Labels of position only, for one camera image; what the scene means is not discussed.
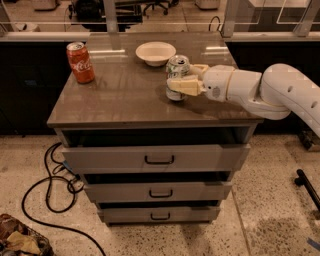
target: office chair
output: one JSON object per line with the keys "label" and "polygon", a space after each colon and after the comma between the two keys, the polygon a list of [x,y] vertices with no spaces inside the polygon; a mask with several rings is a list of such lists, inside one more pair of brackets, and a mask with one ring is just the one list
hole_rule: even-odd
{"label": "office chair", "polygon": [[164,9],[163,14],[168,15],[168,9],[171,7],[171,3],[169,0],[155,0],[152,3],[147,4],[147,6],[143,9],[143,16],[146,16],[146,11],[152,6],[152,10],[154,10],[154,6],[158,5]]}

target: metal stand leg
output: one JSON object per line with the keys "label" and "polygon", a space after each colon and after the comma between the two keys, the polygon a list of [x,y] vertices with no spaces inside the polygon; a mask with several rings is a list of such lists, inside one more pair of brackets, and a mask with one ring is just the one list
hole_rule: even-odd
{"label": "metal stand leg", "polygon": [[304,171],[301,170],[301,169],[298,169],[297,170],[297,174],[298,174],[299,177],[294,180],[294,183],[299,187],[303,186],[303,185],[306,187],[309,195],[312,198],[312,201],[317,206],[318,211],[320,211],[320,199],[319,199],[319,196],[318,196],[317,192],[314,190],[312,184],[308,180],[308,178],[305,175]]}

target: gray drawer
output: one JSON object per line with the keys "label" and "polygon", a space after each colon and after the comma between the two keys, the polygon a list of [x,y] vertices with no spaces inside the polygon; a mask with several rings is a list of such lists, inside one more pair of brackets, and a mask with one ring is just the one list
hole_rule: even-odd
{"label": "gray drawer", "polygon": [[238,170],[250,146],[187,145],[65,148],[75,173],[189,172]]}
{"label": "gray drawer", "polygon": [[92,202],[223,200],[231,186],[231,182],[99,184],[86,185],[85,192]]}
{"label": "gray drawer", "polygon": [[100,209],[98,215],[107,224],[211,222],[220,212],[219,206],[199,203],[192,206],[135,207]]}

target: white bowl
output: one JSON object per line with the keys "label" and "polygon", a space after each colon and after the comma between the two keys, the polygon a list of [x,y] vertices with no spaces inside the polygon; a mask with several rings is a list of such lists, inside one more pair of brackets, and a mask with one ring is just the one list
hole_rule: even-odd
{"label": "white bowl", "polygon": [[176,54],[176,48],[163,42],[149,42],[136,49],[137,56],[152,67],[165,65]]}

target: countertop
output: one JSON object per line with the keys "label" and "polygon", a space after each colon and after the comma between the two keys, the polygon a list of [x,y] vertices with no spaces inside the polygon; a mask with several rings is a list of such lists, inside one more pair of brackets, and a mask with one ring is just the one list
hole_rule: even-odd
{"label": "countertop", "polygon": [[167,42],[192,64],[236,64],[218,32],[92,34],[87,42],[96,78],[78,84],[70,75],[48,120],[52,128],[217,125],[261,119],[242,107],[204,96],[173,102],[166,96],[165,66],[150,67],[136,48],[150,41]]}

